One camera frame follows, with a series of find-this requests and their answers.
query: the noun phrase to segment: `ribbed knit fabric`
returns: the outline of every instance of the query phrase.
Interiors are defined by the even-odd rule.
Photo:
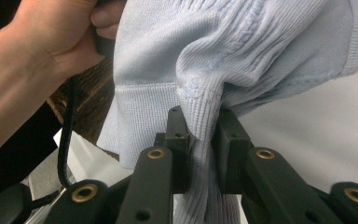
[[[238,116],[358,69],[358,0],[129,0],[117,34],[115,99],[98,145],[134,168],[180,105],[197,140],[175,223],[239,223],[216,185],[221,105]]]

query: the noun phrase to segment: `black cable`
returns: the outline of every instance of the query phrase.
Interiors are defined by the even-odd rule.
[[[36,208],[40,208],[42,206],[52,203],[54,201],[54,199],[56,199],[59,194],[60,194],[60,192],[56,190],[56,191],[46,195],[43,198],[36,199],[36,200],[32,201],[32,209],[34,210]]]
[[[76,108],[77,108],[77,89],[78,89],[78,77],[74,76],[69,79],[69,92],[68,102],[66,105],[65,114],[63,117],[62,134],[58,151],[58,178],[61,184],[67,189],[72,183],[68,179],[67,175],[67,160],[69,145],[71,143],[72,129],[74,127]]]

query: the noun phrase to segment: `fabric fold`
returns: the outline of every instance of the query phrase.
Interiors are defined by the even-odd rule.
[[[358,0],[129,0],[117,33],[115,98],[97,145],[134,168],[180,105],[196,137],[175,223],[238,223],[210,146],[221,105],[237,116],[358,69]]]

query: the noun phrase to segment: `white wall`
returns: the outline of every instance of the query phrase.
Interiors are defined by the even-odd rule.
[[[54,136],[57,145],[60,143],[60,138],[61,131]],[[117,160],[75,132],[72,132],[67,163],[76,182],[95,179],[112,186],[132,174],[132,170],[122,168]]]
[[[358,183],[358,74],[263,105],[241,123],[256,146],[281,152],[312,186]]]

